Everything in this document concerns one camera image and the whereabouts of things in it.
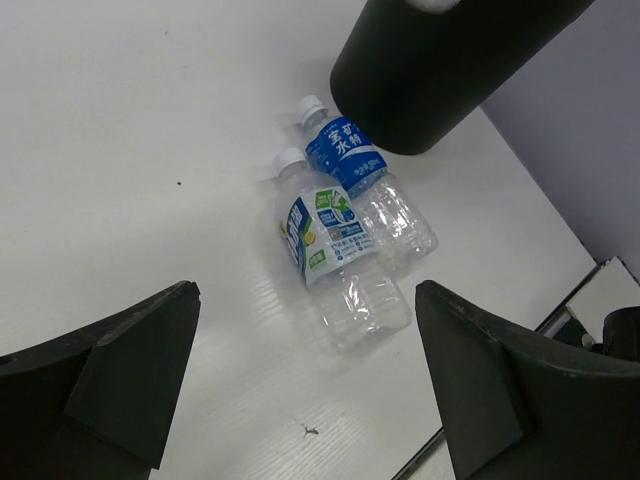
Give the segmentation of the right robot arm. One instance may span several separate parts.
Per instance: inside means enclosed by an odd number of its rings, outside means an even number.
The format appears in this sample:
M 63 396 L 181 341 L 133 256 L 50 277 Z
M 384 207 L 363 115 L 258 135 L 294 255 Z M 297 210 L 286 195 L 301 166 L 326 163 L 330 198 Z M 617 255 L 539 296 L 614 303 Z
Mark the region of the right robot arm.
M 597 343 L 590 335 L 582 336 L 582 347 L 592 353 L 639 362 L 639 306 L 625 307 L 604 319 L 603 341 Z

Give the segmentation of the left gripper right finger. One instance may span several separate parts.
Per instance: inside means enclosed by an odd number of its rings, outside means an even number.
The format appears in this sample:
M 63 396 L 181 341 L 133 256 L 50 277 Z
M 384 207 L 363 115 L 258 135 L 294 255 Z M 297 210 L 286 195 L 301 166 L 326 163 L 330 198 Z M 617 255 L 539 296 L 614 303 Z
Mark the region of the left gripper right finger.
M 571 346 L 441 284 L 415 308 L 459 479 L 635 479 L 639 362 Z

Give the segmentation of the green white label bottle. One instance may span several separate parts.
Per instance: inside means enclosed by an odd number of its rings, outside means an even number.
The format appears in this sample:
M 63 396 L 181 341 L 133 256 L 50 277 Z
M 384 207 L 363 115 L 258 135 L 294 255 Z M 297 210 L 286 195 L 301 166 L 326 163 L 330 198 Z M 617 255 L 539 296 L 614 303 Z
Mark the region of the green white label bottle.
M 361 352 L 408 327 L 410 307 L 341 184 L 297 148 L 274 168 L 281 234 L 336 348 Z

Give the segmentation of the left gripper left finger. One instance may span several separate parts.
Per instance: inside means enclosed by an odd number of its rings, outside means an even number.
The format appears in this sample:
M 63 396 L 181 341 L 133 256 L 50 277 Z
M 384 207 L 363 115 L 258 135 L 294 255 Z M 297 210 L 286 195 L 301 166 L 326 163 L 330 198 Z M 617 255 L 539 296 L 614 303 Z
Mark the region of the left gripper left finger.
M 178 282 L 1 358 L 4 479 L 147 479 L 159 469 L 197 330 Z

